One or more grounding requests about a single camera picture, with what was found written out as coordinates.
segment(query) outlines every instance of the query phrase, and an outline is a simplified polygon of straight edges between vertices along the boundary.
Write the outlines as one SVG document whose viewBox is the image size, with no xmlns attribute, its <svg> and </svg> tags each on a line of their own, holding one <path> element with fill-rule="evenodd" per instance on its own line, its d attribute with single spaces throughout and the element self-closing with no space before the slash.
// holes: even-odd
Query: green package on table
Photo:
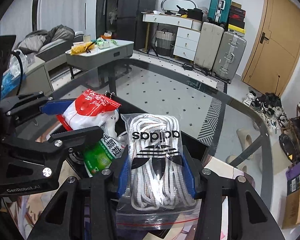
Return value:
<svg viewBox="0 0 300 240">
<path fill-rule="evenodd" d="M 89 172 L 94 175 L 108 168 L 113 159 L 121 157 L 123 149 L 119 142 L 104 134 L 98 143 L 84 151 L 83 159 Z"/>
</svg>

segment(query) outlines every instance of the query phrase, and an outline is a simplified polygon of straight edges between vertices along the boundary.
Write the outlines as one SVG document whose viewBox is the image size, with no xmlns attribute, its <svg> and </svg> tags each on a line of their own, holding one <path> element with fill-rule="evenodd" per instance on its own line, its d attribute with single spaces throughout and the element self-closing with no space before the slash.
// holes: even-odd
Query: silver suitcase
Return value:
<svg viewBox="0 0 300 240">
<path fill-rule="evenodd" d="M 212 71 L 218 77 L 231 83 L 239 67 L 246 44 L 244 38 L 231 32 L 225 32 Z"/>
<path fill-rule="evenodd" d="M 209 71 L 212 69 L 223 31 L 224 29 L 218 25 L 207 22 L 202 24 L 194 64 Z"/>
</svg>

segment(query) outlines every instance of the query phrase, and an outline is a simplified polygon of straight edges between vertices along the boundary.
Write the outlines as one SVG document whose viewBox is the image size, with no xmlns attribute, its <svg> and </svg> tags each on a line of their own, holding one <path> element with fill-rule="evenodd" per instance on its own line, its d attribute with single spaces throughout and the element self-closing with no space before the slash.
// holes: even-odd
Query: yellow plastic bag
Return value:
<svg viewBox="0 0 300 240">
<path fill-rule="evenodd" d="M 85 52 L 87 49 L 93 49 L 93 48 L 94 48 L 94 42 L 92 42 L 92 41 L 89 41 L 89 42 L 86 42 L 86 43 L 83 43 L 83 44 L 80 44 L 77 46 L 73 46 L 71 48 L 71 55 L 79 54 L 79 53 Z"/>
</svg>

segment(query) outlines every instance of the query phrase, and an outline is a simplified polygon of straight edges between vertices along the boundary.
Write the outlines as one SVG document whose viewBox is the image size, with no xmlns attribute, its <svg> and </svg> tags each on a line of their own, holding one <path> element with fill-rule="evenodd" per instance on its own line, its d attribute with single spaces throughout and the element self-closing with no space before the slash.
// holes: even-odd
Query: door lock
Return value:
<svg viewBox="0 0 300 240">
<path fill-rule="evenodd" d="M 262 35 L 261 35 L 261 39 L 260 39 L 260 43 L 261 43 L 261 44 L 263 43 L 263 40 L 269 41 L 269 39 L 266 37 L 266 34 L 265 34 L 265 33 L 262 33 Z"/>
</svg>

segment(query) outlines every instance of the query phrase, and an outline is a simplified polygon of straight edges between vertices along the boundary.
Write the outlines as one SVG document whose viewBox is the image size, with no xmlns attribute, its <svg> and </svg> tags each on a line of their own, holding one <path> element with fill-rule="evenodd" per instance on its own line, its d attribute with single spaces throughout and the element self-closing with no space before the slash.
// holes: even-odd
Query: metal bolt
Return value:
<svg viewBox="0 0 300 240">
<path fill-rule="evenodd" d="M 238 177 L 238 181 L 240 181 L 240 182 L 246 182 L 246 178 L 244 177 L 244 176 L 239 176 Z"/>
<path fill-rule="evenodd" d="M 68 183 L 74 183 L 75 182 L 75 177 L 74 176 L 71 176 L 67 179 L 67 182 Z"/>
<path fill-rule="evenodd" d="M 61 140 L 56 140 L 54 142 L 54 145 L 57 146 L 57 147 L 60 147 L 62 145 L 62 141 Z"/>
<path fill-rule="evenodd" d="M 111 173 L 111 170 L 109 170 L 109 169 L 103 169 L 103 170 L 101 171 L 101 173 L 102 173 L 103 175 L 109 175 L 109 174 Z"/>
<path fill-rule="evenodd" d="M 211 174 L 211 170 L 209 170 L 209 169 L 202 169 L 202 173 L 204 175 L 210 175 Z"/>
<path fill-rule="evenodd" d="M 46 167 L 46 168 L 44 168 L 44 169 L 42 170 L 42 174 L 43 174 L 45 177 L 50 177 L 51 174 L 52 174 L 52 170 L 51 170 L 50 168 Z"/>
</svg>

